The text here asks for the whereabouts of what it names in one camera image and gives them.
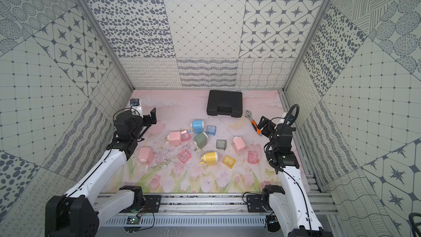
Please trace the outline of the pink transparent tray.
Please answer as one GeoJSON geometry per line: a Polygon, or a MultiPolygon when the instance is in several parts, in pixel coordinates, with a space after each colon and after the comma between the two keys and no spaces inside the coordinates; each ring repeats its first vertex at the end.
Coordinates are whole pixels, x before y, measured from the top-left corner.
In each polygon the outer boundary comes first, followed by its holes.
{"type": "Polygon", "coordinates": [[[183,163],[186,164],[191,158],[192,155],[188,150],[183,150],[179,155],[178,155],[178,160],[183,163]]]}
{"type": "Polygon", "coordinates": [[[188,142],[191,139],[191,132],[187,129],[180,132],[181,133],[181,139],[182,142],[188,142]]]}
{"type": "Polygon", "coordinates": [[[256,165],[259,162],[258,153],[256,151],[248,151],[247,162],[251,165],[256,165]]]}

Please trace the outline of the yellow pencil sharpener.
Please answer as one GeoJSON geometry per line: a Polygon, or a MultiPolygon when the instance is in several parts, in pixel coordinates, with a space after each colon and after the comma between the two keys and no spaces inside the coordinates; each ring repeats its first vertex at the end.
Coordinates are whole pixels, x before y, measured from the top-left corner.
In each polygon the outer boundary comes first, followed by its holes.
{"type": "Polygon", "coordinates": [[[200,164],[207,166],[214,166],[217,164],[219,155],[217,152],[208,152],[201,157],[200,164]]]}

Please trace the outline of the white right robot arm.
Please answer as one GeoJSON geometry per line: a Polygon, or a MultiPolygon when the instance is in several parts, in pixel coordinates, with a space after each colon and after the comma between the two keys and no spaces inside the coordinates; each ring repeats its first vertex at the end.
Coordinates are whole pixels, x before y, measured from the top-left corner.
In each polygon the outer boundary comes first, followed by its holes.
{"type": "Polygon", "coordinates": [[[264,146],[268,164],[279,176],[280,185],[266,185],[262,190],[262,202],[266,210],[274,212],[285,237],[331,237],[311,206],[304,190],[299,162],[292,152],[292,125],[299,115],[299,105],[291,106],[278,124],[262,117],[257,129],[269,139],[264,146]]]}

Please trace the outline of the yellow transparent tray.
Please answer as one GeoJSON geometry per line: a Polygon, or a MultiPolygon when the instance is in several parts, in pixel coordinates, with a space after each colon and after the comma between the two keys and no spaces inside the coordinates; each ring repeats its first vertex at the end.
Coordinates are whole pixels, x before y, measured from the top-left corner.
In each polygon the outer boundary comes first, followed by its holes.
{"type": "Polygon", "coordinates": [[[229,155],[226,155],[222,161],[222,163],[228,167],[229,169],[232,169],[236,163],[236,160],[229,155]]]}

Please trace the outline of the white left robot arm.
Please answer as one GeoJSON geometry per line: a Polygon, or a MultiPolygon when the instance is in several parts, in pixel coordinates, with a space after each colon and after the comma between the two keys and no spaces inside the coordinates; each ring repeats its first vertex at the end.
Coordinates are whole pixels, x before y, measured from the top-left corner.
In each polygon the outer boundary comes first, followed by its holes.
{"type": "Polygon", "coordinates": [[[156,123],[156,109],[149,115],[140,115],[137,108],[124,108],[114,115],[116,131],[104,155],[76,185],[62,196],[53,196],[46,204],[46,237],[93,237],[109,219],[125,209],[145,211],[146,198],[141,187],[126,185],[105,200],[99,201],[97,197],[156,123]]]}

